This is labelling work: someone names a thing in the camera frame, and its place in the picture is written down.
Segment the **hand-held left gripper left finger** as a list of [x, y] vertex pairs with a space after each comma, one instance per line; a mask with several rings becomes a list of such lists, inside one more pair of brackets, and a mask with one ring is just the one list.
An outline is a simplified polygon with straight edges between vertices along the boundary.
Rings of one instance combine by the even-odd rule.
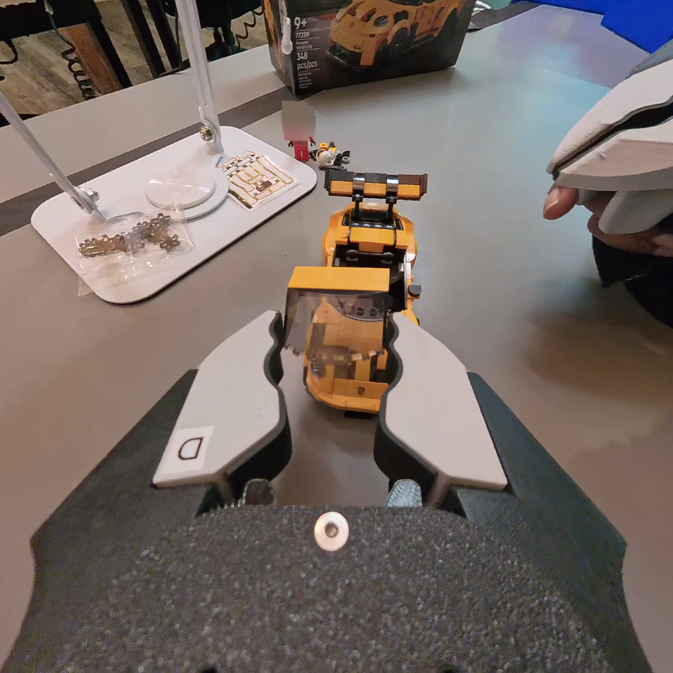
[[268, 310], [198, 367], [153, 477], [158, 488], [214, 486], [222, 503], [273, 480], [292, 453], [283, 377], [283, 318]]

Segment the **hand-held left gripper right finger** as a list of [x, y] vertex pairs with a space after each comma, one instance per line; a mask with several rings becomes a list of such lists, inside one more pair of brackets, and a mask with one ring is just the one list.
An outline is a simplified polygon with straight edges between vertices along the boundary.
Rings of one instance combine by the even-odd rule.
[[390, 383], [375, 430], [375, 463], [388, 478], [416, 484], [412, 501], [449, 509], [452, 489], [506, 493], [508, 477], [468, 370], [408, 317], [388, 321]]

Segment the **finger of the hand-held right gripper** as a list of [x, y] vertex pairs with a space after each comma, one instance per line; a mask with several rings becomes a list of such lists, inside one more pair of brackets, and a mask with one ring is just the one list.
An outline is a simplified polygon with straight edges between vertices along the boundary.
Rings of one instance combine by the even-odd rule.
[[655, 53], [571, 127], [546, 171], [557, 175], [561, 168], [611, 134], [653, 126], [665, 119], [665, 112], [672, 112], [672, 54]]
[[578, 122], [549, 163], [559, 186], [580, 190], [630, 192], [672, 188], [672, 119], [616, 131], [598, 139], [599, 130]]

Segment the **dark transparent lego windshield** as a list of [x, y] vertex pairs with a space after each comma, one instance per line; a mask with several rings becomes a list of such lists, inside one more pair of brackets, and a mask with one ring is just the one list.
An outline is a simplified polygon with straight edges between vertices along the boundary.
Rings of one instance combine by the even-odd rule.
[[387, 290], [289, 289], [285, 348], [319, 365], [349, 365], [383, 351]]

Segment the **yellow lego tile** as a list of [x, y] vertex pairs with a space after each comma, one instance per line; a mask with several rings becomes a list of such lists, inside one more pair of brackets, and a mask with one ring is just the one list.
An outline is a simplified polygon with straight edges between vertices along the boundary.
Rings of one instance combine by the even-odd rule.
[[328, 293], [387, 293], [387, 268], [297, 266], [288, 283], [289, 290], [316, 290]]

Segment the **yellow lego car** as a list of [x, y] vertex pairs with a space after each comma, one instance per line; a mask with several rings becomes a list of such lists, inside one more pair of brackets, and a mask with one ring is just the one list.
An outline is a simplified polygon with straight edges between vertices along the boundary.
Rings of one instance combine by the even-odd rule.
[[388, 318], [383, 351], [370, 360], [349, 365], [319, 365], [304, 356], [304, 385], [316, 401], [340, 409], [345, 416], [371, 417], [380, 411], [387, 374], [388, 341], [386, 329], [393, 313], [401, 313], [415, 324], [419, 320], [413, 303], [421, 286], [414, 282], [413, 266], [417, 245], [414, 225], [394, 207], [366, 203], [360, 218], [351, 219], [353, 205], [334, 213], [323, 236], [322, 266], [387, 268], [390, 270]]

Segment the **yellow black lego spoiler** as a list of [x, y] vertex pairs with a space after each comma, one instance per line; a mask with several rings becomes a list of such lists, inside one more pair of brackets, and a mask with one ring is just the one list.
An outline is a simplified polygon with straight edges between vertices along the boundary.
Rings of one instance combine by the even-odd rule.
[[385, 200], [387, 192], [396, 192], [397, 200], [420, 200], [427, 192], [427, 174], [387, 174], [330, 170], [324, 187], [330, 196], [350, 197], [355, 191], [363, 198]]

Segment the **person's right forearm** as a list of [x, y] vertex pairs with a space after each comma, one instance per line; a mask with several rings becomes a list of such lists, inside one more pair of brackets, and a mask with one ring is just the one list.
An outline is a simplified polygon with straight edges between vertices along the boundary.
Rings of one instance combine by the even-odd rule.
[[672, 259], [637, 254], [592, 240], [601, 287], [623, 285], [658, 322], [672, 327]]

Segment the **plastic bag of lego parts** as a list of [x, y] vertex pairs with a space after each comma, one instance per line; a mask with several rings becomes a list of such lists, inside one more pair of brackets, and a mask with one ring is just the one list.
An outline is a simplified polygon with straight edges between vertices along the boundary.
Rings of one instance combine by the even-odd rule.
[[178, 207], [111, 217], [73, 235], [79, 296], [167, 271], [195, 249]]

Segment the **lego sticker sheet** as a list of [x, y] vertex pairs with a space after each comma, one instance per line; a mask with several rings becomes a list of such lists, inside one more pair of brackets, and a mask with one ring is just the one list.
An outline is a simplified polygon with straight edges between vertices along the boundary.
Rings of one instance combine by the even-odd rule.
[[253, 151], [228, 159], [221, 157], [217, 167], [228, 180], [229, 196], [247, 211], [256, 210], [298, 185], [267, 156]]

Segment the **lego set box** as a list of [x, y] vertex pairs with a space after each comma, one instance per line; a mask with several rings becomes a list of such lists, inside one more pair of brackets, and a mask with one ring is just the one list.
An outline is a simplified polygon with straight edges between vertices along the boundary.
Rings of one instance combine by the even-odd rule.
[[475, 1], [262, 1], [271, 62], [309, 96], [453, 67]]

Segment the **person's right hand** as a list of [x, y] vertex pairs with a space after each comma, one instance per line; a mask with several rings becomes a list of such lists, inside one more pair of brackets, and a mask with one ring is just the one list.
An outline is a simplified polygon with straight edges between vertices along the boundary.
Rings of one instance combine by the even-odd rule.
[[[664, 232], [658, 226], [651, 227], [646, 231], [626, 234], [611, 234], [601, 231], [598, 226], [599, 220], [612, 196], [611, 192], [599, 192], [585, 204], [585, 208], [592, 213], [587, 223], [587, 228], [592, 236], [610, 248], [623, 252], [671, 258], [672, 234]], [[559, 219], [568, 214], [578, 204], [579, 191], [577, 189], [554, 186], [546, 196], [543, 218], [547, 220]]]

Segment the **blue labelled storage bin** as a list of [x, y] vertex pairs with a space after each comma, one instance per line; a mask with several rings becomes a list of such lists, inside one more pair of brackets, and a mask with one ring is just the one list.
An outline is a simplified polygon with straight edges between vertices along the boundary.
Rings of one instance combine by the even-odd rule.
[[648, 53], [672, 39], [672, 1], [605, 1], [601, 24]]

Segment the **white book stand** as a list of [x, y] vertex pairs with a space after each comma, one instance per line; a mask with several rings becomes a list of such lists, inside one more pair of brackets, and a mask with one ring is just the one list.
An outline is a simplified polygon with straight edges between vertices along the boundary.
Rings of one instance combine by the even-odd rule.
[[198, 131], [72, 183], [1, 95], [1, 112], [63, 194], [32, 227], [100, 299], [133, 304], [160, 292], [314, 190], [315, 171], [219, 123], [196, 1], [177, 1], [195, 83]]

